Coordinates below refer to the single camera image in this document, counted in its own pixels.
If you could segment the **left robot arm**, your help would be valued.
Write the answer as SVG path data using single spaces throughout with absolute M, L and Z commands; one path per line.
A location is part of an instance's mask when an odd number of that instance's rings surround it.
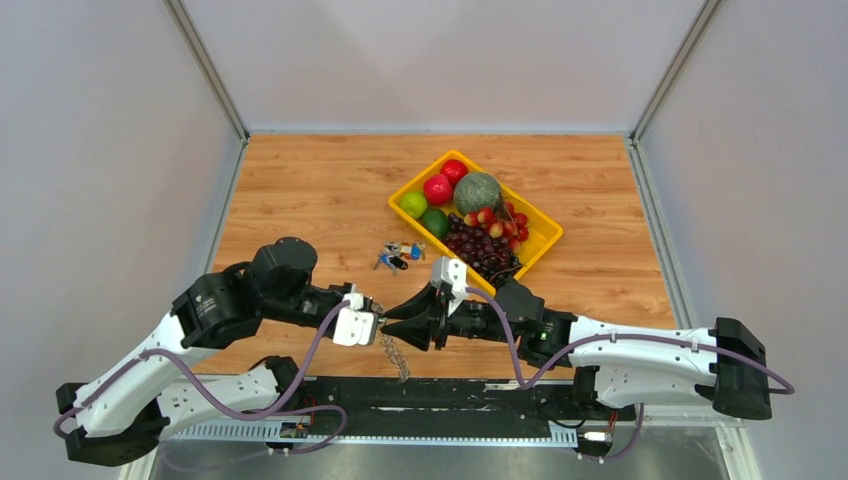
M 68 432 L 55 428 L 68 458 L 121 466 L 217 414 L 247 421 L 307 414 L 306 362 L 270 356 L 245 374 L 207 384 L 191 369 L 256 335 L 264 320 L 313 328 L 338 345 L 370 345 L 378 324 L 371 299 L 351 283 L 314 286 L 316 262 L 309 243 L 284 237 L 250 261 L 202 275 L 120 364 L 94 381 L 59 387 L 60 417 L 76 424 Z

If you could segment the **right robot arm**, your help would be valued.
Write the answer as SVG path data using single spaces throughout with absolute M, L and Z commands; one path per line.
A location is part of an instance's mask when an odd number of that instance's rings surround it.
M 546 307 L 514 280 L 493 297 L 434 281 L 386 313 L 382 333 L 421 351 L 449 337 L 503 342 L 513 365 L 574 371 L 571 403 L 584 417 L 636 404 L 708 404 L 725 416 L 772 417 L 766 349 L 739 320 L 682 330 L 640 328 Z

